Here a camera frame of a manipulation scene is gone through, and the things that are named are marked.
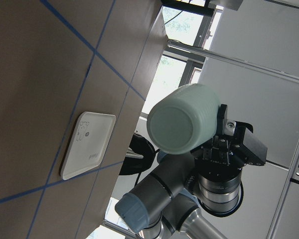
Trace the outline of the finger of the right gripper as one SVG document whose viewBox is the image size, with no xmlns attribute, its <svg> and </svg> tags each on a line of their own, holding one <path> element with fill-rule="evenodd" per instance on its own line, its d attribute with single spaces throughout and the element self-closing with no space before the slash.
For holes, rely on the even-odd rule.
<svg viewBox="0 0 299 239">
<path fill-rule="evenodd" d="M 227 118 L 228 105 L 221 104 L 217 113 L 216 135 L 233 136 L 235 134 L 237 123 Z"/>
</svg>

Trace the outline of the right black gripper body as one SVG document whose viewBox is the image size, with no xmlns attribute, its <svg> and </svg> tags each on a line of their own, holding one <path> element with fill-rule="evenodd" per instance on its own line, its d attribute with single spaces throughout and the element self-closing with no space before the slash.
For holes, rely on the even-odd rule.
<svg viewBox="0 0 299 239">
<path fill-rule="evenodd" d="M 206 174 L 225 174 L 247 164 L 264 166 L 268 148 L 253 134 L 253 126 L 233 121 L 233 135 L 216 134 L 190 151 L 195 166 Z"/>
</svg>

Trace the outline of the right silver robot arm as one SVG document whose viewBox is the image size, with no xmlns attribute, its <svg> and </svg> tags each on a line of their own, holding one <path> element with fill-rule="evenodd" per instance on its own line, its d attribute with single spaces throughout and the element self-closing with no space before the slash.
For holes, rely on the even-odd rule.
<svg viewBox="0 0 299 239">
<path fill-rule="evenodd" d="M 159 165 L 115 205 L 129 229 L 143 239 L 183 232 L 192 239 L 221 239 L 202 213 L 223 218 L 242 205 L 242 169 L 263 166 L 267 147 L 247 122 L 216 117 L 216 133 L 184 154 L 165 154 Z"/>
</svg>

